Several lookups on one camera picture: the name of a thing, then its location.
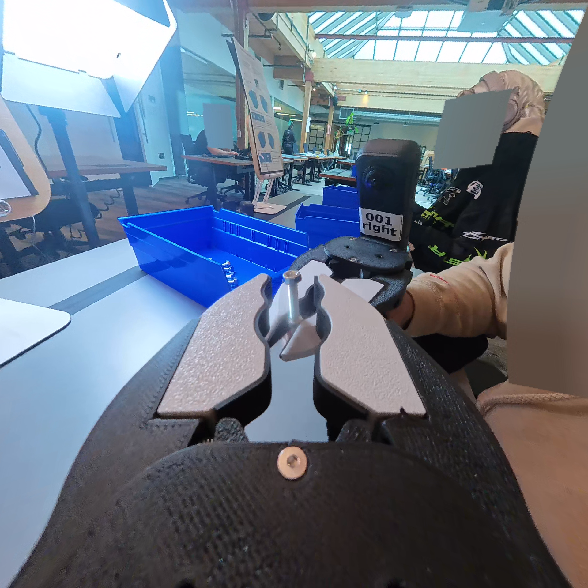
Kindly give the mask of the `person's right forearm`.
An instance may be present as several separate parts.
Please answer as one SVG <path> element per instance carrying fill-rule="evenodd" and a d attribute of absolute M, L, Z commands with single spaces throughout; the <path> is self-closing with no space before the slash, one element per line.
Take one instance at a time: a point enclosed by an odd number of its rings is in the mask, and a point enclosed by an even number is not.
<path fill-rule="evenodd" d="M 437 275 L 420 274 L 386 318 L 413 337 L 485 335 L 506 340 L 513 246 L 508 243 L 489 259 L 478 256 Z"/>

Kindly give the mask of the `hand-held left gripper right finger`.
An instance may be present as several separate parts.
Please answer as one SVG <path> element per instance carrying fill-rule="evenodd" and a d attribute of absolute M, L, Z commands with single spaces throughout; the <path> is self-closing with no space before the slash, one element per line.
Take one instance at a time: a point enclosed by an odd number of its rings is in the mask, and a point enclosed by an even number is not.
<path fill-rule="evenodd" d="M 385 318 L 356 291 L 315 277 L 315 407 L 327 432 L 361 420 L 370 432 L 429 424 L 418 384 Z"/>

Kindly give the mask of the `blue plastic bin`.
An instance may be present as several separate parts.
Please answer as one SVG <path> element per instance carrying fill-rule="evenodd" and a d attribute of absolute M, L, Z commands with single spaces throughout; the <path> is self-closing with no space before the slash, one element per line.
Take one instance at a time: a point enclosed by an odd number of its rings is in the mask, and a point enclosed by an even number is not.
<path fill-rule="evenodd" d="M 301 204 L 295 215 L 295 226 L 297 231 L 307 234 L 310 249 L 339 237 L 358 238 L 359 210 Z"/>
<path fill-rule="evenodd" d="M 356 187 L 332 185 L 323 188 L 322 205 L 337 208 L 359 208 L 359 194 Z"/>
<path fill-rule="evenodd" d="M 271 278 L 276 293 L 283 273 L 309 250 L 304 232 L 212 206 L 120 217 L 119 223 L 139 267 L 203 307 L 260 274 Z M 238 277 L 235 288 L 221 267 L 227 260 Z"/>

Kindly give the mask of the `silver bolt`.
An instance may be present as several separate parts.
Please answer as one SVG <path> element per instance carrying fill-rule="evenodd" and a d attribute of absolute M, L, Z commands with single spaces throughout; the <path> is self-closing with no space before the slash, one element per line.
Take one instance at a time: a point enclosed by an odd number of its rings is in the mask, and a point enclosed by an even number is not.
<path fill-rule="evenodd" d="M 299 271 L 289 269 L 283 273 L 283 284 L 288 294 L 288 322 L 295 326 L 300 321 L 299 283 L 302 276 Z"/>

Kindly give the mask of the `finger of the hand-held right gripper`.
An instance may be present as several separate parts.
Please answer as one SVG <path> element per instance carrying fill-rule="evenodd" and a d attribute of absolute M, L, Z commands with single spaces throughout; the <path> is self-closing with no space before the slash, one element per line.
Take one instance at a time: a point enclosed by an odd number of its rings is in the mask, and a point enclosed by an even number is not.
<path fill-rule="evenodd" d="M 298 269 L 293 268 L 292 270 L 298 272 L 301 283 L 314 283 L 317 276 L 331 277 L 333 275 L 332 269 L 326 263 L 320 261 L 308 261 L 304 266 Z"/>
<path fill-rule="evenodd" d="M 385 288 L 372 279 L 348 278 L 338 282 L 331 276 L 302 276 L 297 283 L 299 312 L 290 321 L 290 288 L 279 287 L 280 358 L 287 362 L 313 356 L 325 348 L 321 361 L 336 358 L 336 352 L 351 352 L 353 337 L 365 337 L 370 327 L 382 329 L 385 320 L 370 302 Z"/>

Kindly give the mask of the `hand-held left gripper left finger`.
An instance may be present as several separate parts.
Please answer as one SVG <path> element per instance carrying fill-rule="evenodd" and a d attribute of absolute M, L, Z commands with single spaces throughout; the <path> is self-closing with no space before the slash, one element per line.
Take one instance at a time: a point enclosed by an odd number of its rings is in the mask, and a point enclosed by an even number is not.
<path fill-rule="evenodd" d="M 271 294 L 271 278 L 260 274 L 203 312 L 160 401 L 159 417 L 210 425 L 231 417 L 246 426 L 269 407 Z"/>

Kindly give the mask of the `wooden desk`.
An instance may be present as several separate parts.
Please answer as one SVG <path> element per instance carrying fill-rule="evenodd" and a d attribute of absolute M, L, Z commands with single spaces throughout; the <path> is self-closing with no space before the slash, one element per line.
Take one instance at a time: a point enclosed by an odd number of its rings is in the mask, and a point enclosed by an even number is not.
<path fill-rule="evenodd" d="M 139 215 L 134 192 L 135 187 L 151 184 L 152 172 L 165 172 L 166 166 L 132 160 L 121 160 L 111 164 L 93 164 L 81 167 L 79 174 L 85 194 L 120 190 L 128 216 Z M 74 196 L 74 182 L 64 169 L 48 172 L 52 196 Z"/>
<path fill-rule="evenodd" d="M 253 161 L 232 156 L 183 155 L 187 166 L 187 181 L 202 187 L 203 191 L 188 196 L 189 205 L 198 200 L 200 205 L 210 204 L 219 209 L 225 201 L 254 199 L 256 181 Z"/>

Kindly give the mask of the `studio softbox light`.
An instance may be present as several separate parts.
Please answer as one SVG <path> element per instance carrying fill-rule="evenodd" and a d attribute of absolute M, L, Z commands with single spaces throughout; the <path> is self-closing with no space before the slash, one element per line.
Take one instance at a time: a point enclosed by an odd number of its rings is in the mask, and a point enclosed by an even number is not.
<path fill-rule="evenodd" d="M 100 240 L 66 113 L 127 114 L 177 28 L 168 1 L 1 1 L 1 99 L 47 118 L 90 248 Z"/>

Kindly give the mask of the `cardboard sign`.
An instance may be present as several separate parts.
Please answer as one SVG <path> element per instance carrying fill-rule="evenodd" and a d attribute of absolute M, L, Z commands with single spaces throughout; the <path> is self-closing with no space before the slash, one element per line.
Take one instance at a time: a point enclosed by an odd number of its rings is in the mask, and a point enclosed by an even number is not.
<path fill-rule="evenodd" d="M 238 42 L 232 42 L 233 60 L 248 108 L 246 128 L 254 165 L 254 213 L 272 217 L 286 208 L 269 202 L 274 185 L 284 175 L 281 139 L 263 65 Z"/>

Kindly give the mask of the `person's beige hoodie torso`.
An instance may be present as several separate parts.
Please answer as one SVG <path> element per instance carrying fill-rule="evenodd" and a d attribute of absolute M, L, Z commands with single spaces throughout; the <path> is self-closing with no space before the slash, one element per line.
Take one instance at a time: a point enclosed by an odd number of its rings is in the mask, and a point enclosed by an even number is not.
<path fill-rule="evenodd" d="M 548 392 L 504 382 L 481 394 Z M 502 405 L 482 414 L 535 526 L 573 587 L 587 587 L 587 398 L 582 399 Z"/>

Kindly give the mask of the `ceiling projector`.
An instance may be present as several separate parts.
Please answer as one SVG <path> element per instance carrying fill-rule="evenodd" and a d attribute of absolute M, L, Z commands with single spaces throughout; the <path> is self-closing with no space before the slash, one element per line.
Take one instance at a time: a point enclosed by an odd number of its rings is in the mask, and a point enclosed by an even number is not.
<path fill-rule="evenodd" d="M 499 32 L 512 17 L 519 1 L 468 1 L 458 32 Z"/>

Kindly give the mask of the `white instruction sheet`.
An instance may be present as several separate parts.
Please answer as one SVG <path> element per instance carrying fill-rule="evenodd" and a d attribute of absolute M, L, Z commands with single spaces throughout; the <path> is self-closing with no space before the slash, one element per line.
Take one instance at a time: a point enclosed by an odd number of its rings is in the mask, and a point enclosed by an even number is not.
<path fill-rule="evenodd" d="M 31 190 L 21 176 L 20 168 L 15 167 L 9 155 L 1 147 L 1 199 L 23 198 L 31 195 Z"/>

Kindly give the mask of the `beige hoodie drawstring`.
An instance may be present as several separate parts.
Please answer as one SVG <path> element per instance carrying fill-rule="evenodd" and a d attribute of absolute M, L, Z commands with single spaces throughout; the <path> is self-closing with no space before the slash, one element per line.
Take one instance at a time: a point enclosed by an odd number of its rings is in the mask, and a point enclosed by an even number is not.
<path fill-rule="evenodd" d="M 497 406 L 502 405 L 544 405 L 566 401 L 585 401 L 577 396 L 563 393 L 532 393 L 532 394 L 481 394 L 477 399 L 477 407 L 482 414 L 486 414 Z"/>

